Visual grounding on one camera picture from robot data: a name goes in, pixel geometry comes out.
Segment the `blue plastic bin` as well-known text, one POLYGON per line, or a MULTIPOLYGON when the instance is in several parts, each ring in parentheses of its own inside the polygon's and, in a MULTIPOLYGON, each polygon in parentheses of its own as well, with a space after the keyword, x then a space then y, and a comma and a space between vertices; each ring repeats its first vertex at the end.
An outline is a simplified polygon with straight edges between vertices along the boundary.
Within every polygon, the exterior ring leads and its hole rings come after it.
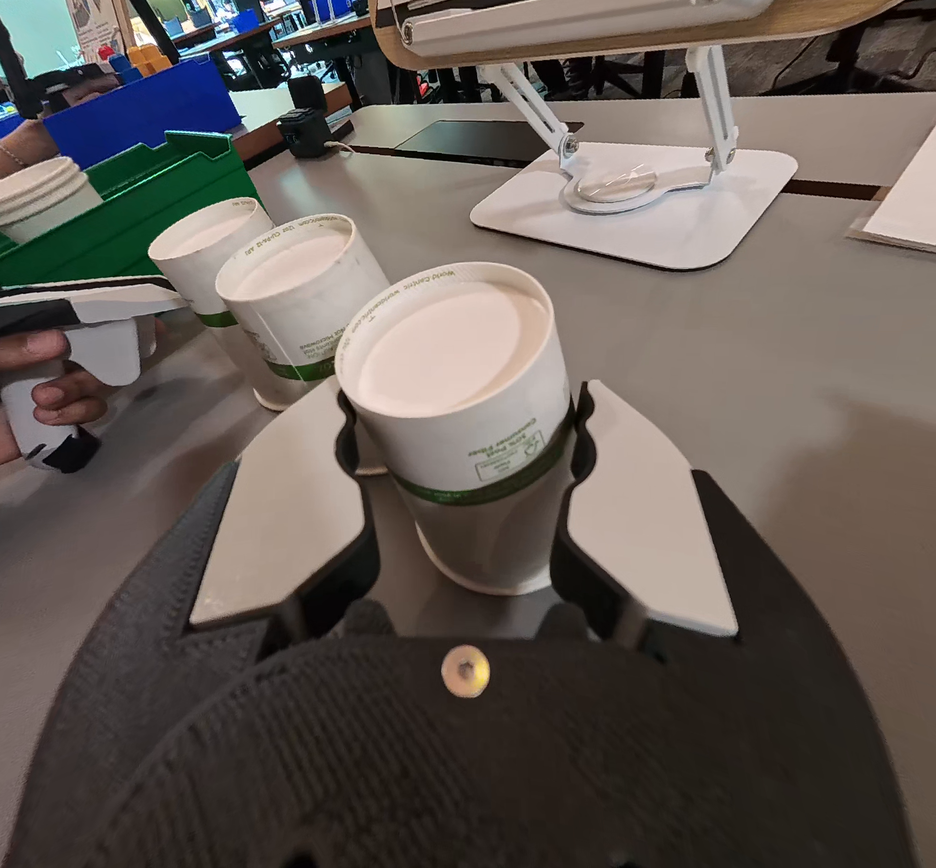
POLYGON ((166 132, 223 134, 241 122, 216 66, 199 57, 47 116, 44 126, 60 153, 87 169, 138 144, 157 148, 166 132))

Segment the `white paper cup green band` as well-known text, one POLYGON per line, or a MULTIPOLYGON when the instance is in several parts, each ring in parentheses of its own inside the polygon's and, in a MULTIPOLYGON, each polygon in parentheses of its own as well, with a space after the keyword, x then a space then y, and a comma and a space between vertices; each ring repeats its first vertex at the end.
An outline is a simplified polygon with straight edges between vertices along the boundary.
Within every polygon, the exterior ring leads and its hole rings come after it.
POLYGON ((430 561, 482 594, 549 586, 575 404, 540 282, 488 262, 406 277, 348 324, 335 370, 430 561))
POLYGON ((345 327, 389 284, 356 223, 341 214, 265 232, 235 251, 215 281, 283 394, 278 410, 334 374, 345 327))
POLYGON ((238 323, 217 293, 216 277, 235 252, 273 229, 257 199, 228 199, 175 222, 148 255, 206 326, 227 328, 238 323))

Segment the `white document stand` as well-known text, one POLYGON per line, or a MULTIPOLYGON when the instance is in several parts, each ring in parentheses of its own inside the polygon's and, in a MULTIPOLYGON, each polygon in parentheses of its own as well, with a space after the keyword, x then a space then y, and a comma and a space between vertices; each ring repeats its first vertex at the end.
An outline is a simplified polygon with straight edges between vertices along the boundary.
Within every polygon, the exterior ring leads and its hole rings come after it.
POLYGON ((797 170, 785 153, 740 149, 723 47, 821 35, 904 0, 434 0, 380 8, 380 47, 403 68, 477 63, 550 151, 474 207, 480 228, 664 270, 730 256, 797 170), (522 65, 684 49, 708 137, 698 147, 588 142, 522 65))

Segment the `person's left hand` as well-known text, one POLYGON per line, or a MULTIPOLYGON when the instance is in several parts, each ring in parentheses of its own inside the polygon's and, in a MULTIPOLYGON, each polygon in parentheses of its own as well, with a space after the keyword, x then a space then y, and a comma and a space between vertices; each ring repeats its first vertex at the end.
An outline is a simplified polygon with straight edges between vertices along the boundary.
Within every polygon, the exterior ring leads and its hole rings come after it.
MULTIPOLYGON (((4 336, 1 339, 1 369, 26 371, 64 359, 68 348, 60 331, 4 336)), ((71 361, 64 362, 64 374, 32 391, 34 419, 44 425, 86 425, 108 412, 106 394, 110 388, 71 361)))

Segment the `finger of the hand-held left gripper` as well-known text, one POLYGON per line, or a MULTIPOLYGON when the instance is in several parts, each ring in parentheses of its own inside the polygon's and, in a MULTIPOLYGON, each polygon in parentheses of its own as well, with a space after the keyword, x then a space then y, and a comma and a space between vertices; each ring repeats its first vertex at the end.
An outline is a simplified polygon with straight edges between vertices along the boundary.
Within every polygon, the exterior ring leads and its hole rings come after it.
POLYGON ((186 309, 175 290, 77 290, 67 296, 82 325, 105 324, 186 309))
POLYGON ((4 309, 68 301, 140 304, 151 309, 176 309, 178 293, 162 276, 100 277, 2 288, 4 309))

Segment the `stack of nested paper cups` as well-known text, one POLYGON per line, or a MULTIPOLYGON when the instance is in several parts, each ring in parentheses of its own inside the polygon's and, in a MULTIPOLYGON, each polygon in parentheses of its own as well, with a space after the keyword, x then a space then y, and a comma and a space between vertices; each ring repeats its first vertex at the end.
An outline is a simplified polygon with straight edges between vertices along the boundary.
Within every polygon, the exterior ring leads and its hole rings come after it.
POLYGON ((1 233, 27 243, 102 204, 75 160, 57 156, 1 180, 1 233))

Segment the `yellow plastic block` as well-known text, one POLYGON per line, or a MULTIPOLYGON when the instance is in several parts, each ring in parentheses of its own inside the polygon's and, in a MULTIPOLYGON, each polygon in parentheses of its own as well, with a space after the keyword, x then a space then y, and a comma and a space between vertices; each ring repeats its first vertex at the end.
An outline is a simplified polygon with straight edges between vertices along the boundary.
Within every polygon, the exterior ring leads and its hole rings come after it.
POLYGON ((152 43, 143 46, 131 45, 127 48, 125 57, 129 65, 141 77, 151 77, 172 67, 173 62, 152 43))

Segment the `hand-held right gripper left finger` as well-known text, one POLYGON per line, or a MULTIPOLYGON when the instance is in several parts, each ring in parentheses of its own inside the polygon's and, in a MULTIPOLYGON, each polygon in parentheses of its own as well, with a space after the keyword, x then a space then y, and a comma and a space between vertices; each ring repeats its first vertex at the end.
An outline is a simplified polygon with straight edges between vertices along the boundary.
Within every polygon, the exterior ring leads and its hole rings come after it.
POLYGON ((240 454, 192 628, 268 619, 319 638, 370 592, 381 565, 356 425, 340 386, 320 384, 240 454))

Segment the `green plastic bin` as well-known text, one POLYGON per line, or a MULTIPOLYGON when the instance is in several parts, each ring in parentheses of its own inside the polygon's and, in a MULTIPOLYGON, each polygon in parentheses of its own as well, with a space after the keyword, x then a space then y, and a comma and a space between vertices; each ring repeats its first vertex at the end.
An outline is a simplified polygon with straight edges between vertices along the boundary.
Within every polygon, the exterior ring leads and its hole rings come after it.
POLYGON ((103 203, 26 243, 2 235, 3 288, 157 272, 150 244, 178 220, 233 198, 259 198, 228 134, 167 131, 86 172, 103 203))

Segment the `laminated paper sheet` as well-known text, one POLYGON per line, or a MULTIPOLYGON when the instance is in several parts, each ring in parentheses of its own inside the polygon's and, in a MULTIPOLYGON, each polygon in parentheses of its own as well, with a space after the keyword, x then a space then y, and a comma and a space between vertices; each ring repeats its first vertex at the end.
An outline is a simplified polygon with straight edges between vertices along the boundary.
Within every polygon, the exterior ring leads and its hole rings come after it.
POLYGON ((847 236, 880 245, 935 254, 935 131, 897 182, 847 236))

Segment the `another person's forearm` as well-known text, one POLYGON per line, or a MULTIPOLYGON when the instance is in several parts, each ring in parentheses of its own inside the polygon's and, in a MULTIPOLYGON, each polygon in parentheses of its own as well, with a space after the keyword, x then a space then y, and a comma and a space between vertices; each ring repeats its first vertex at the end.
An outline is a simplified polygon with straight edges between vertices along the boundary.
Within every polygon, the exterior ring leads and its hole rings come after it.
POLYGON ((1 178, 59 155, 60 150, 43 120, 25 120, 1 138, 1 178))

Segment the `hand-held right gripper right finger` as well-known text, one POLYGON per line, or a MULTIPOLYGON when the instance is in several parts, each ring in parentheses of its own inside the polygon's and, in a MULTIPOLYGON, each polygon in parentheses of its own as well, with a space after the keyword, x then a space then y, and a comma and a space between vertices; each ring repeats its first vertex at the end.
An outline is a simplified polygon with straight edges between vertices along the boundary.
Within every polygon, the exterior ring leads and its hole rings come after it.
POLYGON ((594 640, 634 648, 657 628, 740 632, 694 471, 650 419, 599 380, 581 384, 572 483, 551 584, 594 640))

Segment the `grey desk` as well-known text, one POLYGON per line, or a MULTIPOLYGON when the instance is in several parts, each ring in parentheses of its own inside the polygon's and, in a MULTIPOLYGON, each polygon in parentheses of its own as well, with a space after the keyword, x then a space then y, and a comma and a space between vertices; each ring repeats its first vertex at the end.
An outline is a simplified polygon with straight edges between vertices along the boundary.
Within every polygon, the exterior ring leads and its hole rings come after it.
MULTIPOLYGON (((833 628, 934 866, 934 257, 847 236, 934 128, 934 93, 742 98, 743 146, 793 156, 782 193, 719 266, 669 274, 473 226, 512 174, 371 154, 497 105, 376 107, 353 156, 252 171, 274 221, 355 219, 391 279, 519 266, 557 311, 572 383, 599 379, 708 471, 833 628)), ((81 473, 2 468, 2 855, 50 707, 126 577, 272 416, 186 312, 113 400, 81 473)))

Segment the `black charging hub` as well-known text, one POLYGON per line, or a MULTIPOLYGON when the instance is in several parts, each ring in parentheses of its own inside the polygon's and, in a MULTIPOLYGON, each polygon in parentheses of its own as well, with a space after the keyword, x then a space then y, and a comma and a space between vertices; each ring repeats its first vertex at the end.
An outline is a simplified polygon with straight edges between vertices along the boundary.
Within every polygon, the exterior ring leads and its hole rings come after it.
POLYGON ((354 131, 348 118, 329 124, 323 109, 295 108, 281 115, 276 127, 291 154, 299 160, 318 159, 332 150, 345 149, 345 138, 354 131))

